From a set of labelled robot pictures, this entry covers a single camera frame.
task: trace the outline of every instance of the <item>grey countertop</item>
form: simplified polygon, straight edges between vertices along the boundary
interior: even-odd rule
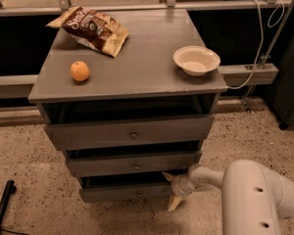
[[[32,103],[162,95],[220,93],[226,90],[218,70],[194,77],[173,62],[173,53],[184,46],[204,46],[186,10],[106,12],[130,36],[114,59],[75,42],[60,29],[28,100]],[[84,61],[90,78],[76,83],[70,66]]]

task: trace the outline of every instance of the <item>orange fruit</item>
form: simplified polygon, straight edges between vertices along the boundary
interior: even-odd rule
[[[74,80],[82,82],[89,77],[89,67],[83,61],[76,61],[71,64],[71,76]]]

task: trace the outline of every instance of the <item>chip bag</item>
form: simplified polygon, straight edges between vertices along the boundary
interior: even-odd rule
[[[112,17],[83,7],[70,8],[47,26],[62,27],[78,43],[114,58],[128,36],[128,30]]]

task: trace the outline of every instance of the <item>black stand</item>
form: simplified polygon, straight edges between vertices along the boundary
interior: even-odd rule
[[[6,184],[6,188],[4,189],[4,193],[2,195],[1,202],[0,202],[0,227],[1,227],[1,222],[3,220],[4,213],[8,206],[10,196],[14,194],[16,190],[17,190],[17,187],[14,186],[14,181],[9,180]]]

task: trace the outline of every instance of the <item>bowl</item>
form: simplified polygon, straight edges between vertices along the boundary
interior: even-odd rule
[[[220,57],[201,46],[186,46],[175,51],[174,62],[190,75],[203,75],[220,65]]]

